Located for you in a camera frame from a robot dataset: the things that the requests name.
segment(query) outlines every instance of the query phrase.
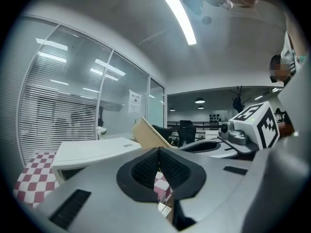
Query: checkered tablecloth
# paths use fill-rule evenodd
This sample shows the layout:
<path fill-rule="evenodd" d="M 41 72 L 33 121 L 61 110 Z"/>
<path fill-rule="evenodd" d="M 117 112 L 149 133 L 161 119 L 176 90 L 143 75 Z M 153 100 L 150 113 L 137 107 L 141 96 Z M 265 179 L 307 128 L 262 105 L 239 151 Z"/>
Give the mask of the checkered tablecloth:
<path fill-rule="evenodd" d="M 14 196 L 19 201 L 35 208 L 58 187 L 58 182 L 52 171 L 55 154 L 55 152 L 34 154 L 20 174 L 13 190 Z M 157 192 L 161 203 L 166 203 L 173 192 L 160 172 L 155 177 L 154 191 Z"/>

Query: ceiling light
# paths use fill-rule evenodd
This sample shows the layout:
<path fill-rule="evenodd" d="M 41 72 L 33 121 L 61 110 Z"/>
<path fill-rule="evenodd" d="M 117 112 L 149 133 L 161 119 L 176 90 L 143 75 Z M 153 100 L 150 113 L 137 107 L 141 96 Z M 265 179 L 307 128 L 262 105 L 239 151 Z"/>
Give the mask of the ceiling light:
<path fill-rule="evenodd" d="M 183 30 L 185 37 L 188 41 L 188 45 L 196 44 L 192 26 L 180 0 L 165 0 L 165 1 L 167 2 L 171 10 L 173 11 L 174 15 L 176 16 L 179 25 Z"/>
<path fill-rule="evenodd" d="M 262 96 L 259 96 L 258 98 L 255 98 L 255 100 L 257 100 L 257 99 L 261 99 L 262 98 Z"/>
<path fill-rule="evenodd" d="M 196 99 L 195 103 L 205 103 L 203 98 Z"/>
<path fill-rule="evenodd" d="M 59 43 L 56 43 L 56 42 L 53 42 L 53 41 L 46 41 L 46 40 L 38 39 L 38 38 L 36 38 L 35 40 L 39 44 L 43 44 L 43 45 L 47 45 L 47 46 L 52 46 L 52 47 L 55 47 L 55 48 L 58 48 L 58 49 L 62 49 L 62 50 L 65 50 L 65 51 L 68 50 L 67 46 L 59 44 Z"/>
<path fill-rule="evenodd" d="M 62 91 L 58 91 L 58 93 L 62 93 L 62 94 L 71 95 L 70 93 L 67 93 L 67 92 L 62 92 Z"/>
<path fill-rule="evenodd" d="M 112 76 L 110 76 L 108 74 L 105 74 L 105 77 L 110 78 L 110 79 L 115 80 L 115 81 L 118 81 L 118 79 L 116 79 L 115 77 L 112 77 Z"/>
<path fill-rule="evenodd" d="M 99 91 L 95 91 L 95 90 L 88 89 L 88 88 L 83 88 L 83 89 L 86 90 L 86 91 L 91 91 L 91 92 L 99 92 Z"/>
<path fill-rule="evenodd" d="M 85 97 L 85 96 L 80 96 L 80 97 L 85 98 L 85 99 L 93 99 L 93 98 Z"/>
<path fill-rule="evenodd" d="M 50 55 L 50 54 L 47 54 L 47 53 L 43 53 L 43 52 L 38 52 L 39 56 L 41 57 L 45 57 L 45 58 L 49 58 L 49 59 L 53 59 L 53 60 L 57 60 L 57 61 L 60 61 L 60 62 L 67 62 L 67 60 L 63 59 L 63 58 L 59 58 L 59 57 L 56 57 L 54 55 Z"/>
<path fill-rule="evenodd" d="M 272 92 L 277 92 L 277 91 L 281 91 L 283 90 L 283 88 L 276 88 L 275 90 L 272 90 Z"/>
<path fill-rule="evenodd" d="M 95 63 L 100 64 L 101 66 L 106 67 L 106 68 L 109 69 L 110 71 L 112 71 L 112 72 L 114 72 L 114 73 L 116 73 L 116 74 L 119 74 L 120 76 L 124 76 L 124 75 L 126 74 L 125 72 L 122 72 L 122 71 L 120 71 L 119 69 L 117 69 L 117 68 L 115 68 L 115 67 L 113 67 L 113 66 L 111 66 L 111 65 L 109 65 L 109 64 L 107 64 L 107 63 L 105 63 L 104 61 L 101 61 L 101 60 L 99 60 L 99 59 L 96 59 L 96 60 L 95 60 Z"/>
<path fill-rule="evenodd" d="M 54 83 L 60 83 L 60 84 L 64 84 L 64 85 L 69 85 L 68 83 L 60 82 L 60 81 L 57 81 L 57 80 L 51 80 L 51 81 L 54 82 Z"/>
<path fill-rule="evenodd" d="M 103 72 L 101 72 L 101 71 L 99 71 L 99 70 L 96 70 L 96 69 L 94 69 L 94 68 L 91 68 L 90 71 L 91 71 L 91 72 L 95 72 L 95 73 L 97 73 L 97 74 L 99 74 L 99 75 L 103 75 Z"/>
<path fill-rule="evenodd" d="M 69 34 L 71 34 L 71 35 L 73 35 L 73 36 L 75 36 L 75 37 L 78 37 L 77 35 L 75 35 L 75 34 L 73 34 L 73 33 L 70 33 L 70 32 L 68 32 L 68 31 L 67 31 L 67 33 L 69 33 Z"/>

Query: office chair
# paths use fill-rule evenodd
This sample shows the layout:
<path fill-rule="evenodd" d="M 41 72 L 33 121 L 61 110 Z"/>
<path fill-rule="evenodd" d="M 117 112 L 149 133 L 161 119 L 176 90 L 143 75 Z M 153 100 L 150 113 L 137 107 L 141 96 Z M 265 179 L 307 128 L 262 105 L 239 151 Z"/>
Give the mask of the office chair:
<path fill-rule="evenodd" d="M 180 121 L 180 128 L 177 132 L 179 135 L 178 147 L 183 146 L 184 142 L 189 144 L 195 141 L 196 127 L 194 127 L 191 121 Z"/>
<path fill-rule="evenodd" d="M 161 128 L 156 125 L 152 125 L 152 127 L 165 139 L 169 142 L 169 137 L 172 135 L 172 132 L 179 129 L 179 125 L 172 127 L 170 129 Z"/>

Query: black vent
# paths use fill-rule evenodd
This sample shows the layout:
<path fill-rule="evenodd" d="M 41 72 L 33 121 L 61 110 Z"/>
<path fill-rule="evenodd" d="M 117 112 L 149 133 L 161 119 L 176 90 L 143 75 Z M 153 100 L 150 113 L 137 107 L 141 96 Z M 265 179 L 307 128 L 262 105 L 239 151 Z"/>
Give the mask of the black vent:
<path fill-rule="evenodd" d="M 76 190 L 50 217 L 50 221 L 66 230 L 90 195 L 90 192 L 80 189 Z"/>
<path fill-rule="evenodd" d="M 241 174 L 241 175 L 245 175 L 248 171 L 247 169 L 239 168 L 235 166 L 225 166 L 224 170 L 231 172 L 231 173 Z"/>

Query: sticker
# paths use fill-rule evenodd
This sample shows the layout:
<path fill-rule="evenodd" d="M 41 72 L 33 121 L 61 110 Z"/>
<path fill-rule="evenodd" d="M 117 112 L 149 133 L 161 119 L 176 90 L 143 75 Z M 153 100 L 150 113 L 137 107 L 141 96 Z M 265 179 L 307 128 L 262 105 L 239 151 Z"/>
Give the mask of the sticker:
<path fill-rule="evenodd" d="M 249 106 L 245 111 L 242 112 L 242 114 L 237 115 L 233 120 L 238 120 L 238 121 L 246 121 L 249 119 L 261 106 L 262 104 L 257 104 L 257 105 L 252 105 Z"/>
<path fill-rule="evenodd" d="M 257 125 L 257 129 L 260 135 L 262 147 L 264 149 L 272 147 L 277 139 L 278 131 L 276 120 L 270 107 Z"/>
<path fill-rule="evenodd" d="M 141 104 L 141 94 L 130 90 L 129 100 L 130 103 Z"/>

